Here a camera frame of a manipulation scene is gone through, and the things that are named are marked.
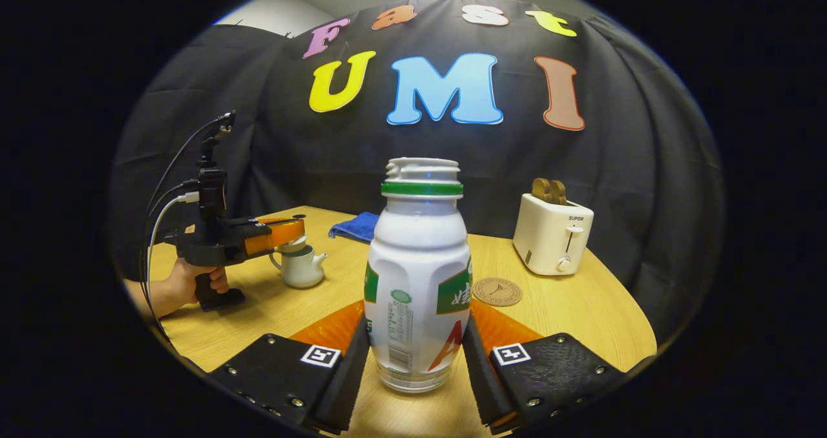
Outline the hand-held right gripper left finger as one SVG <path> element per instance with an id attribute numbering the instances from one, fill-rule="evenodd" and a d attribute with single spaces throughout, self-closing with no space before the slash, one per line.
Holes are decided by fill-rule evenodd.
<path id="1" fill-rule="evenodd" d="M 265 413 L 339 435 L 350 427 L 369 347 L 358 300 L 292 336 L 261 335 L 209 377 Z"/>

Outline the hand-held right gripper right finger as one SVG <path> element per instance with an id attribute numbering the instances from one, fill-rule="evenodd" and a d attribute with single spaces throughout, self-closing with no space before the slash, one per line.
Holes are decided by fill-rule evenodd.
<path id="1" fill-rule="evenodd" d="M 558 420 L 626 379 L 573 335 L 538 334 L 478 300 L 463 351 L 479 417 L 494 434 Z"/>

